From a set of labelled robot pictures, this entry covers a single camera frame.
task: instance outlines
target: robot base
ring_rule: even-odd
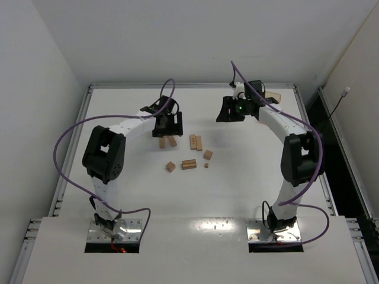
[[[262,219],[248,219],[246,220],[246,230],[250,253],[304,251],[297,221],[293,227],[272,233],[263,225]]]
[[[142,231],[141,219],[120,219],[120,233],[113,246],[125,249],[126,253],[139,253],[139,240]],[[100,225],[91,220],[88,229],[85,253],[118,253],[111,247],[112,236],[106,233]]]

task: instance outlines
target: wall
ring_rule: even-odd
[[[365,193],[379,216],[379,5],[347,49],[325,87],[329,109],[351,88],[333,115],[359,169]]]
[[[1,1],[0,39],[0,283],[8,283],[29,219],[49,211],[54,142],[84,90],[30,0]]]
[[[308,98],[377,0],[33,0],[90,82],[295,82]]]

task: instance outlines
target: wooden block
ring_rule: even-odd
[[[197,167],[196,165],[196,160],[186,160],[182,161],[182,168],[184,170],[189,170],[189,169],[195,169]]]
[[[159,138],[159,148],[166,148],[166,139],[164,137]]]
[[[196,135],[196,149],[198,151],[203,150],[203,142],[201,142],[201,136],[200,135]]]
[[[168,138],[168,141],[170,142],[171,147],[175,147],[178,145],[178,143],[176,143],[176,141],[175,141],[174,136],[167,136],[167,138]]]
[[[166,165],[166,169],[168,169],[168,171],[169,171],[170,173],[172,173],[172,171],[175,170],[175,168],[176,168],[176,166],[175,166],[175,164],[172,163],[172,162],[168,162],[168,164]]]
[[[280,104],[280,101],[282,100],[282,95],[280,93],[266,92],[265,96],[266,96],[266,98],[276,99],[279,104]]]
[[[197,147],[196,147],[196,135],[191,134],[189,137],[189,140],[190,140],[189,142],[191,143],[191,150],[197,149]]]
[[[210,150],[206,150],[204,153],[204,158],[210,160],[212,158],[213,152]]]

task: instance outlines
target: white table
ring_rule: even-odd
[[[284,111],[300,117],[294,90],[282,94]],[[150,105],[159,90],[94,89],[86,117],[135,114]],[[59,217],[44,218],[23,283],[365,283],[344,217],[331,217],[330,230],[305,245],[304,253],[249,253],[245,218],[261,217],[261,203],[276,200],[282,183],[282,144],[267,126],[250,117],[244,122],[216,123],[228,88],[178,88],[175,99],[183,112],[184,135],[178,146],[159,149],[146,134],[127,145],[119,177],[125,210],[152,209],[152,219],[139,254],[83,253],[93,209],[88,196],[73,186],[64,192]],[[91,121],[83,126],[70,178],[92,188],[81,159],[92,129],[121,119]],[[201,135],[213,151],[210,167],[203,153],[190,150],[189,135]],[[181,170],[182,160],[198,167]],[[176,164],[169,173],[168,161]],[[320,181],[302,203],[328,210]],[[130,218],[144,218],[140,213]],[[229,230],[200,228],[199,220],[222,217]],[[299,208],[303,240],[325,226],[319,211]]]

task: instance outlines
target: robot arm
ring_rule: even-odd
[[[182,112],[172,113],[174,105],[177,104],[173,99],[159,115],[143,118],[156,113],[167,100],[168,97],[162,96],[151,106],[142,108],[136,114],[139,119],[127,119],[108,128],[99,125],[92,130],[82,164],[86,167],[94,184],[95,193],[101,201],[93,197],[89,200],[95,209],[96,223],[115,238],[119,232],[116,223],[121,214],[108,209],[103,202],[113,208],[120,207],[117,198],[117,177],[124,167],[127,143],[149,131],[152,131],[153,137],[183,135]]]
[[[263,97],[265,96],[262,88],[259,89],[260,81],[253,81],[250,84]],[[295,197],[307,185],[316,170],[319,153],[318,144],[312,132],[307,131],[302,125],[266,106],[246,85],[245,97],[246,99],[241,99],[234,95],[233,97],[225,96],[223,98],[223,106],[216,121],[243,121],[245,120],[245,115],[251,115],[265,123],[283,143],[281,172],[284,180],[278,199],[270,207],[267,217],[271,232],[283,230],[295,223],[297,207],[301,201],[301,197],[288,205],[281,206],[280,203]],[[276,109],[281,110],[274,98],[266,98],[266,100],[270,104],[275,104]]]

